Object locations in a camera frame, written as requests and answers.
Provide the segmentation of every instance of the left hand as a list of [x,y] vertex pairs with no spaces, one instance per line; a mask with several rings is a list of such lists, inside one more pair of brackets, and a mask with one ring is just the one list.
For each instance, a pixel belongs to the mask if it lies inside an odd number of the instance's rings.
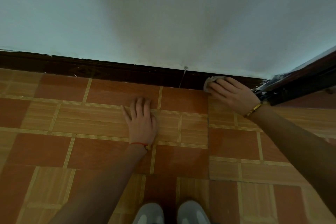
[[156,136],[157,122],[151,114],[151,100],[146,99],[144,105],[143,98],[136,98],[130,105],[131,115],[124,106],[123,114],[129,129],[129,143],[152,144]]

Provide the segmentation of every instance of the floor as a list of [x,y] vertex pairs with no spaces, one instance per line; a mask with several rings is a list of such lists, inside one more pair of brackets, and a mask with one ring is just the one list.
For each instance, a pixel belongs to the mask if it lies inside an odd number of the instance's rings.
[[[159,129],[110,223],[192,197],[216,223],[336,223],[253,123],[202,91],[0,69],[0,222],[43,224],[128,145],[120,105],[152,99]],[[336,144],[336,110],[274,108]]]

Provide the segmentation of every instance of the hand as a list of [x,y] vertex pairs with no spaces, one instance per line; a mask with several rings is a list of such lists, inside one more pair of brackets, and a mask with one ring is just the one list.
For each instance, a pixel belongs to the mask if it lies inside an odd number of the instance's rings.
[[123,114],[129,129],[129,143],[152,144],[156,135],[156,118],[151,115],[151,100],[146,99],[142,106],[143,98],[134,99],[130,105],[131,116],[125,107]]
[[258,97],[245,85],[233,78],[217,79],[208,84],[209,92],[228,105],[233,111],[244,116],[260,103]]

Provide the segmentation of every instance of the wall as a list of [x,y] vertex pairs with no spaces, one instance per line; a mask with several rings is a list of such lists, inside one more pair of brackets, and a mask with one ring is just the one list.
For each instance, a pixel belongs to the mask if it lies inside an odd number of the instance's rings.
[[0,49],[271,78],[336,46],[336,0],[0,0]]

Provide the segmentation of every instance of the gray shoe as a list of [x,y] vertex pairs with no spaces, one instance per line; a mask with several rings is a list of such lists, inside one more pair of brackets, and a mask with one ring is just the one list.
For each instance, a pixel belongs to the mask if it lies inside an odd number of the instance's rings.
[[148,203],[139,209],[132,224],[164,224],[163,210],[156,203]]
[[189,200],[179,207],[177,224],[210,224],[210,220],[199,203]]

